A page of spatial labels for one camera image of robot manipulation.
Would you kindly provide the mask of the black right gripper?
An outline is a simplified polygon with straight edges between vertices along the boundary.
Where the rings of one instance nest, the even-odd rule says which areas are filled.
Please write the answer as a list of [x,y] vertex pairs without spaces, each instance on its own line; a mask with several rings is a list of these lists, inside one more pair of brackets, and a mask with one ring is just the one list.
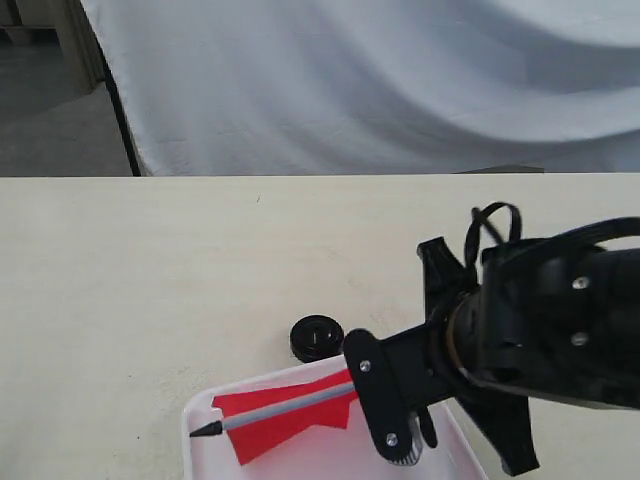
[[424,323],[385,339],[354,329],[343,353],[378,454],[397,466],[417,464],[425,445],[438,445],[429,407],[466,393],[444,326]]

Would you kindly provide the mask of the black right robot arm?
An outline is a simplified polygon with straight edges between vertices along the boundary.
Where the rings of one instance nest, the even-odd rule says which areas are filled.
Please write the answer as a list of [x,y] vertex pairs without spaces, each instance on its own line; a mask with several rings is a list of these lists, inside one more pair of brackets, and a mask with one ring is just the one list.
[[425,320],[379,339],[351,331],[343,351],[378,454],[415,464],[437,436],[429,409],[456,400],[517,476],[538,467],[529,402],[592,409],[639,406],[639,252],[609,250],[635,237],[635,217],[481,248],[488,211],[475,210],[464,255],[425,241]]

